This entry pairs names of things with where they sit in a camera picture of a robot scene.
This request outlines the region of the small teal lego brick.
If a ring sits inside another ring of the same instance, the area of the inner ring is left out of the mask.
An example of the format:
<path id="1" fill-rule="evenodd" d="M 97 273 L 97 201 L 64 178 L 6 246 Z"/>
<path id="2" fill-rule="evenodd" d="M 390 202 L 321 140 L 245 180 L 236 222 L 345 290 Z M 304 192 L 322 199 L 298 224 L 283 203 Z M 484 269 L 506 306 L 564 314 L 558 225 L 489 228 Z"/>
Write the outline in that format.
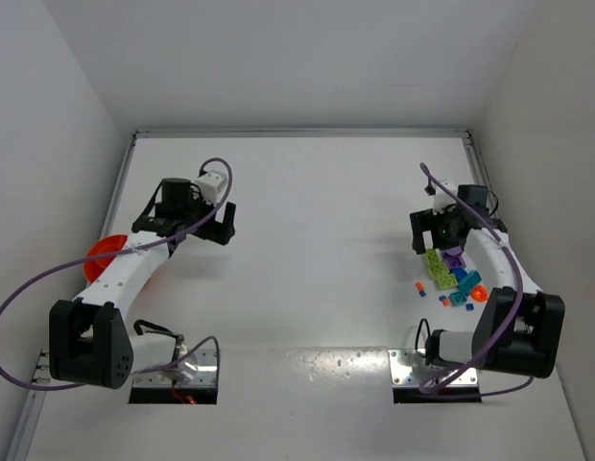
<path id="1" fill-rule="evenodd" d="M 466 294 L 463 291 L 456 291 L 448 296 L 450 304 L 453 306 L 464 305 L 467 302 Z"/>

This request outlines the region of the orange cone lego piece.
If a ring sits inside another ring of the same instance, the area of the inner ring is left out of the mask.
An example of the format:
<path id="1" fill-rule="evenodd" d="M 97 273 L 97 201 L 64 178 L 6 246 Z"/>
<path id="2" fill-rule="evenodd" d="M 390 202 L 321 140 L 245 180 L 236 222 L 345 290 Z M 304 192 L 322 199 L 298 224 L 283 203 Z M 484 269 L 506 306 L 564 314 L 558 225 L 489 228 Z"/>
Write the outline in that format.
<path id="1" fill-rule="evenodd" d="M 488 291 L 485 286 L 479 284 L 471 290 L 470 297 L 478 303 L 484 303 L 488 300 Z"/>

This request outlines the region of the lime green lego brick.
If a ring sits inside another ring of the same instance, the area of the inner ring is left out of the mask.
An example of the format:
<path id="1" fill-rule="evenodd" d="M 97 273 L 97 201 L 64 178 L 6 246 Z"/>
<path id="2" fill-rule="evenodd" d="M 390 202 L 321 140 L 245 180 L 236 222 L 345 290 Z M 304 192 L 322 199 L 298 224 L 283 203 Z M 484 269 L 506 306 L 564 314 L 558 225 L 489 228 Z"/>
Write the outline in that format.
<path id="1" fill-rule="evenodd" d="M 440 257 L 436 249 L 427 249 L 423 255 L 425 263 L 430 265 L 437 265 L 440 263 Z"/>

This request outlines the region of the purple lego brick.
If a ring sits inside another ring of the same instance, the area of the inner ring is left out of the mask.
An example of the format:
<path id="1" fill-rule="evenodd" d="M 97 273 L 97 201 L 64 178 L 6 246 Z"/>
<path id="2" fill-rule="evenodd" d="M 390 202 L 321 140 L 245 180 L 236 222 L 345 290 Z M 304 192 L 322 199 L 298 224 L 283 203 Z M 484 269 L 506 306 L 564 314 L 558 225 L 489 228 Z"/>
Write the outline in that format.
<path id="1" fill-rule="evenodd" d="M 464 249 L 461 246 L 455 246 L 441 250 L 440 256 L 449 270 L 463 269 L 466 267 L 463 253 Z"/>

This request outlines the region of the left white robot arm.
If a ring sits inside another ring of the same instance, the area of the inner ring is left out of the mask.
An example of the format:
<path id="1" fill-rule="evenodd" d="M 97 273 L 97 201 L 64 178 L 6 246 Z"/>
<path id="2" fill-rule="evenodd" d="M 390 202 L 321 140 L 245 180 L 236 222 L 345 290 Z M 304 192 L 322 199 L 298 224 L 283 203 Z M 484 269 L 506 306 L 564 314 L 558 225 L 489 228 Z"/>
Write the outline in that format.
<path id="1" fill-rule="evenodd" d="M 73 300 L 49 314 L 49 371 L 55 380 L 111 389 L 132 373 L 161 372 L 182 380 L 182 335 L 148 323 L 128 328 L 141 290 L 189 235 L 225 245 L 235 233 L 236 206 L 227 201 L 230 180 L 218 171 L 160 181 L 102 272 Z"/>

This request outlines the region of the metal base plate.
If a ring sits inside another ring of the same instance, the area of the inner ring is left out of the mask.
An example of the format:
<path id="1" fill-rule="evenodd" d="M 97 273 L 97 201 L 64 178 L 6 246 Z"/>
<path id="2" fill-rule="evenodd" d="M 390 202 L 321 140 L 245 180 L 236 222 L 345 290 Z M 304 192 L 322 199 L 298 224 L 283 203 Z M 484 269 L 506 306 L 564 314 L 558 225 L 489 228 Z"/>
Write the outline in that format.
<path id="1" fill-rule="evenodd" d="M 414 350 L 388 350 L 391 382 L 393 389 L 416 390 L 425 378 L 430 377 L 435 369 L 425 365 L 425 361 Z M 468 369 L 448 385 L 451 389 L 478 388 L 479 379 L 475 369 Z"/>
<path id="2" fill-rule="evenodd" d="M 217 385 L 217 358 L 214 349 L 199 349 L 174 370 L 135 375 L 131 387 L 212 389 Z"/>

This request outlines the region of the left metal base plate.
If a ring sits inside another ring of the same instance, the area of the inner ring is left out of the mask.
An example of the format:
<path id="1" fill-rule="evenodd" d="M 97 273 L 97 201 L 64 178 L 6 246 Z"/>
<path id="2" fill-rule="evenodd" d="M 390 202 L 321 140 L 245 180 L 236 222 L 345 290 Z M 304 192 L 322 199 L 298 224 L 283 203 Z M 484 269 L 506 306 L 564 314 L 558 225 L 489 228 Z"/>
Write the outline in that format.
<path id="1" fill-rule="evenodd" d="M 212 389 L 217 385 L 217 358 L 214 349 L 199 349 L 174 370 L 135 375 L 131 387 Z"/>

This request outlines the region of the small orange blue lego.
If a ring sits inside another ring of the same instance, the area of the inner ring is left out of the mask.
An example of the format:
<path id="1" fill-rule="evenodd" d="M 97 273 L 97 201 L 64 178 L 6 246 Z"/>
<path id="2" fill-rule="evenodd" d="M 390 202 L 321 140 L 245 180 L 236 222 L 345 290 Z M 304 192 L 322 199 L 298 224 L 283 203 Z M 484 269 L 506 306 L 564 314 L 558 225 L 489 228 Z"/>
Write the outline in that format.
<path id="1" fill-rule="evenodd" d="M 419 293 L 420 297 L 422 297 L 422 298 L 423 298 L 423 297 L 425 297 L 425 296 L 426 296 L 426 293 L 425 293 L 425 291 L 424 291 L 424 287 L 423 287 L 423 285 L 422 285 L 420 282 L 417 282 L 417 283 L 416 283 L 416 289 L 417 289 L 417 291 L 418 291 L 418 293 Z"/>

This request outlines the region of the blue round lego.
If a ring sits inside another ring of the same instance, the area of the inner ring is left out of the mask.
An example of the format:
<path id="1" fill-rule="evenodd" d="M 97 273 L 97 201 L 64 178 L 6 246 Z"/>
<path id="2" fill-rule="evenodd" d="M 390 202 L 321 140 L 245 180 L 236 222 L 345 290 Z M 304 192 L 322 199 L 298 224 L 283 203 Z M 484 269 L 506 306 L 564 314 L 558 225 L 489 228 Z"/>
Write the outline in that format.
<path id="1" fill-rule="evenodd" d="M 453 269 L 451 273 L 456 277 L 457 281 L 462 280 L 466 276 L 466 270 L 463 268 Z"/>

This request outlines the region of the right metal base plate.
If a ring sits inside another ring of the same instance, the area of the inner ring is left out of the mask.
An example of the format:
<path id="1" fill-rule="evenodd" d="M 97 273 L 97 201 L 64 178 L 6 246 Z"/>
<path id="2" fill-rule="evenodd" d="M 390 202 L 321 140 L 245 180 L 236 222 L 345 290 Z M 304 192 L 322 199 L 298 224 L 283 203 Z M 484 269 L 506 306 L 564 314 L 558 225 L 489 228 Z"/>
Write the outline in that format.
<path id="1" fill-rule="evenodd" d="M 425 378 L 430 377 L 435 369 L 425 365 L 425 361 L 414 350 L 388 350 L 391 382 L 393 389 L 416 390 Z M 478 388 L 479 379 L 475 369 L 468 369 L 448 385 L 451 389 Z"/>

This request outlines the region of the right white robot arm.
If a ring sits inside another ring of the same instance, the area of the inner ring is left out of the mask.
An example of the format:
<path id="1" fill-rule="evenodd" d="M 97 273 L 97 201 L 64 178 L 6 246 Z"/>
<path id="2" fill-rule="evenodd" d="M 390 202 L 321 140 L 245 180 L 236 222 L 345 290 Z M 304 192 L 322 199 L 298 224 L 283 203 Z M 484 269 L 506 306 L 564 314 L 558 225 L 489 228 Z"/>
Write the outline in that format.
<path id="1" fill-rule="evenodd" d="M 425 363 L 546 378 L 554 370 L 565 304 L 545 293 L 525 272 L 511 247 L 505 224 L 490 215 L 489 192 L 480 185 L 449 182 L 428 185 L 431 207 L 411 213 L 413 250 L 427 261 L 453 255 L 474 267 L 454 288 L 470 299 L 478 286 L 486 301 L 471 331 L 436 329 L 425 341 Z"/>

